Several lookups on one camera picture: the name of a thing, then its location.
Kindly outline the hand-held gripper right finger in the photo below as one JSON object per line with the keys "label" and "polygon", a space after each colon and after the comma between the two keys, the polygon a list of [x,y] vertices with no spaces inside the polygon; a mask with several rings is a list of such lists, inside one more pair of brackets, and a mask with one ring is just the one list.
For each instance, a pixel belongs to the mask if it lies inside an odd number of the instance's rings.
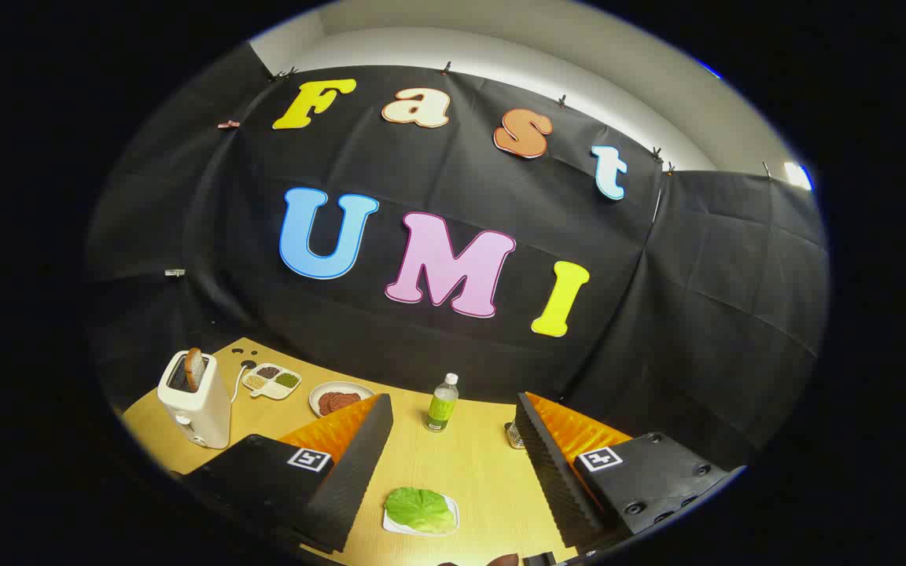
{"label": "hand-held gripper right finger", "polygon": [[738,474],[669,434],[629,436],[529,391],[514,423],[558,533],[579,551],[661,529]]}

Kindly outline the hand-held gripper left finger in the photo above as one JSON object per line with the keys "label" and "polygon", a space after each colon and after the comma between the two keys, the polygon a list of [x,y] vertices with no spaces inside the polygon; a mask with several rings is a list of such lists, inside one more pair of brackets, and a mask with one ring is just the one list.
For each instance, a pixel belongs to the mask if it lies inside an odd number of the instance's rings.
{"label": "hand-held gripper left finger", "polygon": [[181,481],[261,541],[340,552],[392,426],[391,398],[372,395],[280,439],[248,435]]}

